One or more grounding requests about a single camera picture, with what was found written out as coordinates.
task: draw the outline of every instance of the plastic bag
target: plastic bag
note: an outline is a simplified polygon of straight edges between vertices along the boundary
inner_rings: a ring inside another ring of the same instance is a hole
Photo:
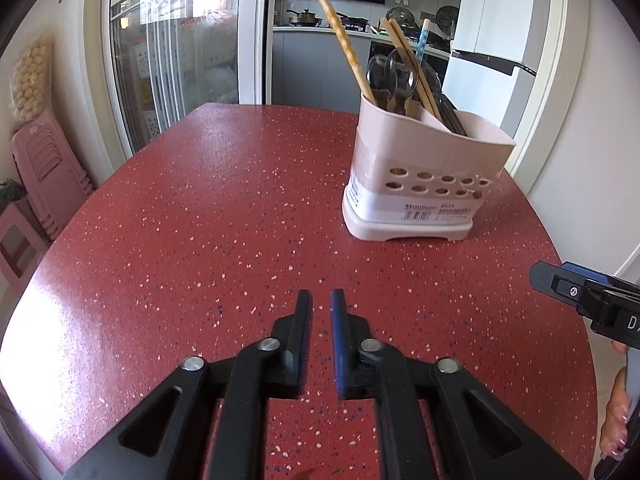
[[[27,195],[27,190],[19,182],[7,179],[0,184],[0,213],[3,212],[11,202],[16,202]]]
[[[14,131],[39,116],[51,102],[52,39],[42,35],[25,49],[11,76]]]

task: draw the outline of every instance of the metal bolt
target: metal bolt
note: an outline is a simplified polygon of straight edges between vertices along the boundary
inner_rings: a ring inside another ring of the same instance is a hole
[[[440,370],[443,374],[453,374],[460,370],[462,366],[455,359],[451,359],[450,357],[440,359],[438,361],[438,370]]]
[[[268,337],[267,339],[263,339],[262,341],[260,341],[260,343],[258,344],[258,348],[260,350],[272,352],[280,348],[280,342],[276,338]]]
[[[362,348],[365,352],[377,352],[382,348],[382,343],[373,338],[364,339],[360,343],[360,348]]]
[[[204,359],[202,357],[189,357],[182,363],[182,369],[188,372],[197,372],[204,366]]]

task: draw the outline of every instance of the human hand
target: human hand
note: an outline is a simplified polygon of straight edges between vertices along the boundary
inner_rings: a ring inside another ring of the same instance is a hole
[[[611,345],[621,354],[626,354],[628,347],[617,341]],[[622,457],[622,449],[626,445],[628,435],[626,423],[628,422],[629,397],[625,391],[626,368],[622,368],[616,375],[616,380],[611,389],[611,398],[607,403],[607,412],[602,430],[600,431],[600,450],[613,458]]]

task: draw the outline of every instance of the glass panel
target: glass panel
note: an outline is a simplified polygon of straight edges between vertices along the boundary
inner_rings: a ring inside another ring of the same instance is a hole
[[[134,152],[206,102],[238,102],[239,0],[111,1],[111,52]]]

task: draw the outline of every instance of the red speckled table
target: red speckled table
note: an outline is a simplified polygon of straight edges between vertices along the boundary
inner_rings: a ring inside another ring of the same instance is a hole
[[[467,240],[361,242],[342,222],[357,117],[205,105],[119,169],[53,244],[0,379],[64,471],[181,362],[230,357],[314,295],[302,399],[269,407],[266,478],[378,478],[372,401],[334,387],[329,293],[377,338],[459,358],[587,475],[596,390],[582,319],[532,292],[558,256],[506,172]]]

